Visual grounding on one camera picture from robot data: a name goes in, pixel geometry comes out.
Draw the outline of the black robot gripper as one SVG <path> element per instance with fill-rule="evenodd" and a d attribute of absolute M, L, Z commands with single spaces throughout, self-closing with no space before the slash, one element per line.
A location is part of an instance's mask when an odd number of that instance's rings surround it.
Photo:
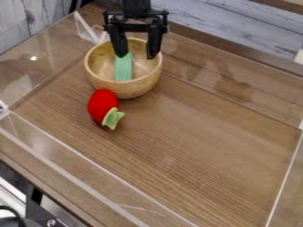
<path fill-rule="evenodd" d="M 153 59 L 161 49 L 161 33 L 168 32 L 168 12 L 152 9 L 152 0 L 121 0 L 120 10 L 103 12 L 104 29 L 116 55 L 128 54 L 128 40 L 124 32 L 148 32 L 147 58 Z"/>

